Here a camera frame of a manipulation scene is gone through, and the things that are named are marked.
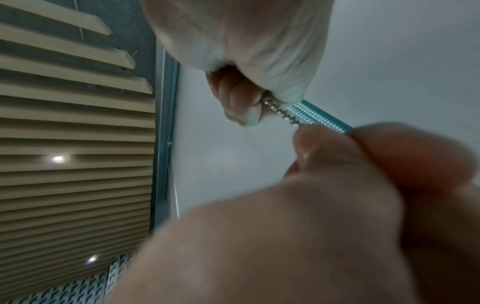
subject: white wall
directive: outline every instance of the white wall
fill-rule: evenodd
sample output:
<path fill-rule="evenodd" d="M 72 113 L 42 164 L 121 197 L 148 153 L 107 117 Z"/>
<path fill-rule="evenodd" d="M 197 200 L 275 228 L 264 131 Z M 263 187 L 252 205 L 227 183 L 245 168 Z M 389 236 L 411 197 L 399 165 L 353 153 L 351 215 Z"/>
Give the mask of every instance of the white wall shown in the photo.
<path fill-rule="evenodd" d="M 407 122 L 480 155 L 480 1 L 337 0 L 305 99 L 352 126 Z M 294 159 L 288 124 L 233 125 L 202 72 L 182 68 L 175 119 L 180 212 L 274 183 Z"/>

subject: wooden slat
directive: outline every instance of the wooden slat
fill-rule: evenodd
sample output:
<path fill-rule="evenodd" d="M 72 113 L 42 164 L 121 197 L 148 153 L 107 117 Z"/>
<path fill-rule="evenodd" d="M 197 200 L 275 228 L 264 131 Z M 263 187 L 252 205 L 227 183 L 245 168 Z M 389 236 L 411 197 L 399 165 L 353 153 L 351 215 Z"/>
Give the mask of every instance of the wooden slat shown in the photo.
<path fill-rule="evenodd" d="M 98 269 L 98 268 L 105 268 L 109 265 L 108 260 L 104 261 L 98 261 L 95 263 L 95 265 L 92 265 L 92 268 Z M 18 273 L 14 274 L 8 278 L 0 278 L 0 284 L 2 284 L 2 288 L 4 290 L 8 289 L 13 289 L 13 287 L 17 285 L 31 285 L 32 283 L 38 283 L 39 281 L 43 280 L 49 280 L 52 278 L 57 278 L 57 277 L 62 277 L 65 275 L 71 275 L 72 273 L 78 272 L 79 269 L 81 271 L 85 270 L 85 263 L 83 265 L 67 265 L 62 268 L 40 268 L 36 269 L 35 271 L 32 271 L 30 274 L 29 272 L 23 272 L 23 273 Z"/>
<path fill-rule="evenodd" d="M 15 239 L 12 241 L 4 241 L 1 244 L 2 250 L 0 251 L 0 256 L 8 256 L 12 254 L 18 254 L 27 251 L 39 250 L 48 247 L 59 246 L 65 243 L 77 242 L 86 239 L 94 239 L 103 235 L 115 235 L 120 234 L 124 231 L 135 230 L 135 229 L 146 229 L 148 231 L 150 223 L 148 221 L 137 221 L 133 223 L 128 223 L 126 221 L 121 221 L 122 223 L 113 227 L 107 228 L 97 228 L 94 231 L 88 231 L 84 233 L 77 233 L 69 235 L 69 237 L 57 237 L 53 239 L 38 239 L 38 235 L 24 237 L 22 239 Z"/>
<path fill-rule="evenodd" d="M 117 244 L 128 245 L 132 242 L 139 243 L 148 236 L 148 229 L 143 230 L 141 232 L 136 233 L 123 233 L 118 237 L 106 239 L 104 237 L 99 237 L 98 239 L 93 239 L 91 242 L 87 241 L 79 241 L 78 243 L 67 243 L 64 245 L 60 245 L 57 247 L 51 248 L 44 248 L 30 252 L 24 252 L 21 254 L 15 254 L 10 256 L 4 256 L 0 259 L 0 267 L 3 265 L 19 265 L 23 261 L 27 261 L 30 263 L 32 259 L 41 258 L 41 260 L 49 259 L 50 258 L 57 258 L 62 256 L 69 256 L 71 254 L 77 254 L 78 252 L 92 251 L 90 248 L 107 248 L 110 246 L 117 246 Z"/>
<path fill-rule="evenodd" d="M 153 143 L 0 138 L 0 155 L 153 154 Z"/>
<path fill-rule="evenodd" d="M 128 188 L 114 188 L 108 190 L 75 192 L 68 194 L 43 195 L 38 197 L 14 198 L 0 200 L 0 212 L 38 208 L 45 206 L 68 205 L 72 203 L 94 201 L 102 199 L 118 199 L 132 195 L 150 195 L 152 187 L 138 186 Z"/>
<path fill-rule="evenodd" d="M 102 85 L 148 94 L 153 92 L 152 86 L 145 78 L 82 69 L 54 62 L 23 58 L 15 55 L 0 54 L 0 69 Z"/>
<path fill-rule="evenodd" d="M 126 51 L 114 48 L 100 48 L 37 31 L 14 27 L 5 23 L 0 23 L 0 39 L 130 69 L 135 68 L 135 61 Z"/>
<path fill-rule="evenodd" d="M 155 142 L 155 130 L 2 119 L 0 138 Z"/>
<path fill-rule="evenodd" d="M 0 188 L 0 203 L 3 199 L 33 197 L 63 193 L 77 193 L 105 189 L 118 189 L 152 184 L 149 176 L 103 179 L 100 181 L 75 181 L 65 183 L 51 183 L 42 187 L 37 185 L 21 185 Z"/>
<path fill-rule="evenodd" d="M 38 282 L 35 285 L 25 286 L 23 288 L 19 287 L 15 289 L 10 289 L 8 292 L 5 292 L 2 294 L 2 298 L 0 298 L 0 302 L 7 302 L 7 301 L 18 299 L 18 298 L 23 298 L 32 293 L 45 291 L 55 286 L 65 285 L 75 280 L 80 280 L 83 278 L 90 277 L 94 274 L 103 273 L 105 271 L 108 271 L 108 269 L 109 269 L 108 266 L 103 266 L 99 269 L 89 268 L 88 270 L 85 270 L 83 272 L 72 273 L 70 276 L 65 276 L 60 278 L 57 277 L 48 281 L 42 280 L 41 282 Z"/>
<path fill-rule="evenodd" d="M 3 250 L 22 250 L 22 248 L 45 248 L 49 246 L 56 246 L 63 244 L 70 240 L 81 240 L 90 238 L 96 235 L 103 235 L 111 232 L 125 231 L 134 228 L 144 227 L 150 225 L 146 216 L 135 216 L 132 218 L 124 218 L 105 223 L 89 225 L 85 227 L 77 227 L 72 229 L 65 229 L 57 231 L 55 234 L 43 233 L 37 235 L 29 235 L 22 238 L 11 238 L 4 240 L 1 244 Z"/>
<path fill-rule="evenodd" d="M 0 80 L 0 95 L 155 113 L 155 99 Z"/>
<path fill-rule="evenodd" d="M 96 229 L 104 229 L 124 225 L 132 222 L 148 222 L 150 219 L 150 210 L 140 209 L 127 212 L 119 212 L 107 214 L 104 216 L 96 216 L 87 219 L 73 220 L 70 222 L 61 222 L 55 224 L 47 224 L 36 227 L 35 229 L 21 229 L 4 232 L 0 234 L 0 241 L 10 241 L 13 245 L 24 244 L 23 238 L 38 237 L 38 241 L 50 240 L 60 237 L 67 237 L 79 233 L 95 231 Z"/>
<path fill-rule="evenodd" d="M 89 107 L 71 108 L 66 104 L 21 103 L 13 98 L 0 99 L 0 118 L 155 128 L 155 115 L 150 113 L 120 110 L 112 113 Z"/>
<path fill-rule="evenodd" d="M 150 194 L 123 196 L 109 199 L 100 199 L 94 201 L 86 201 L 74 204 L 62 204 L 55 206 L 45 206 L 38 208 L 29 208 L 14 211 L 4 211 L 0 213 L 0 222 L 8 222 L 19 219 L 35 218 L 52 214 L 69 213 L 81 210 L 89 210 L 103 208 L 109 206 L 118 206 L 135 202 L 147 201 L 151 198 Z"/>
<path fill-rule="evenodd" d="M 150 212 L 150 201 L 132 203 L 126 205 L 120 205 L 115 207 L 106 207 L 106 208 L 97 208 L 92 210 L 77 211 L 71 213 L 63 213 L 56 215 L 49 215 L 43 217 L 36 217 L 32 219 L 21 219 L 10 222 L 0 223 L 0 232 L 14 231 L 18 229 L 32 228 L 39 229 L 39 226 L 50 225 L 55 223 L 67 222 L 65 227 L 75 227 L 71 221 L 78 219 L 89 219 L 91 217 L 100 217 L 102 215 L 114 214 L 114 213 L 123 213 L 127 211 L 137 211 L 131 212 L 132 216 L 140 215 L 146 212 Z M 122 214 L 121 217 L 128 217 L 129 214 Z M 98 219 L 91 219 L 93 222 L 97 222 Z"/>
<path fill-rule="evenodd" d="M 67 170 L 90 168 L 144 167 L 153 163 L 152 155 L 65 155 L 64 163 L 54 163 L 53 155 L 0 155 L 0 172 Z"/>
<path fill-rule="evenodd" d="M 97 16 L 61 7 L 43 0 L 0 0 L 0 4 L 74 25 L 103 35 L 112 32 Z"/>
<path fill-rule="evenodd" d="M 93 254 L 98 256 L 103 256 L 109 252 L 121 251 L 123 248 L 136 248 L 139 244 L 143 243 L 145 238 L 139 238 L 136 240 L 128 240 L 124 242 L 119 242 L 115 245 L 109 244 L 105 246 L 88 246 L 83 248 L 83 250 L 71 250 L 64 251 L 57 254 L 47 254 L 43 256 L 38 256 L 30 259 L 24 259 L 15 264 L 8 263 L 0 265 L 0 275 L 2 277 L 7 275 L 12 275 L 16 272 L 22 272 L 25 270 L 33 270 L 41 268 L 47 265 L 55 265 L 57 263 L 66 262 L 66 261 L 87 261 L 89 257 Z"/>
<path fill-rule="evenodd" d="M 55 171 L 23 171 L 0 173 L 0 186 L 47 184 L 80 180 L 152 176 L 152 167 L 74 169 Z"/>

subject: ceiling light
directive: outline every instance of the ceiling light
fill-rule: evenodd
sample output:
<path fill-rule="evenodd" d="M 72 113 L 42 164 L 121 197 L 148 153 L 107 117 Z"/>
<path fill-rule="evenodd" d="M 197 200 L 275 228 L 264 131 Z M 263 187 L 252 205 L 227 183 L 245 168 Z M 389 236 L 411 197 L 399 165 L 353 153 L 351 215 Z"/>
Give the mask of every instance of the ceiling light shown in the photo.
<path fill-rule="evenodd" d="M 92 264 L 92 263 L 95 263 L 96 260 L 98 260 L 98 256 L 97 255 L 92 255 L 88 260 L 86 260 L 86 263 L 87 264 Z"/>
<path fill-rule="evenodd" d="M 57 164 L 65 163 L 65 157 L 62 155 L 57 155 L 52 157 L 51 161 Z"/>

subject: human skin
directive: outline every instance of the human skin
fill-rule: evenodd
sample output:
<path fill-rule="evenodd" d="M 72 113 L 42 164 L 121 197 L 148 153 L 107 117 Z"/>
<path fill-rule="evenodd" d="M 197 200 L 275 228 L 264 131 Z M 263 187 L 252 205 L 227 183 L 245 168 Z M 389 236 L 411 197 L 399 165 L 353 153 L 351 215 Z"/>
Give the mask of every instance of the human skin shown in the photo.
<path fill-rule="evenodd" d="M 334 0 L 141 3 L 157 38 L 182 65 L 212 73 L 235 66 L 214 74 L 221 90 L 232 92 L 220 101 L 230 120 L 252 126 L 267 115 L 259 103 L 263 91 L 279 104 L 302 101 L 325 51 Z"/>
<path fill-rule="evenodd" d="M 402 125 L 302 127 L 293 145 L 282 182 L 160 229 L 108 303 L 476 299 L 480 208 L 468 149 Z M 403 166 L 390 164 L 401 155 Z"/>

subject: metal frame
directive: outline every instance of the metal frame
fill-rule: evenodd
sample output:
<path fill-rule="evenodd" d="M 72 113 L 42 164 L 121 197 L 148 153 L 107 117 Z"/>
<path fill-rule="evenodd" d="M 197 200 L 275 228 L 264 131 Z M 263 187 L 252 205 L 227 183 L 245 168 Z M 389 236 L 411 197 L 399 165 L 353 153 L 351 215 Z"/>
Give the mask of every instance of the metal frame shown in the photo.
<path fill-rule="evenodd" d="M 167 201 L 169 187 L 170 145 L 174 124 L 175 101 L 180 65 L 157 41 L 156 47 L 156 134 L 153 160 L 150 232 L 161 226 L 170 216 Z"/>

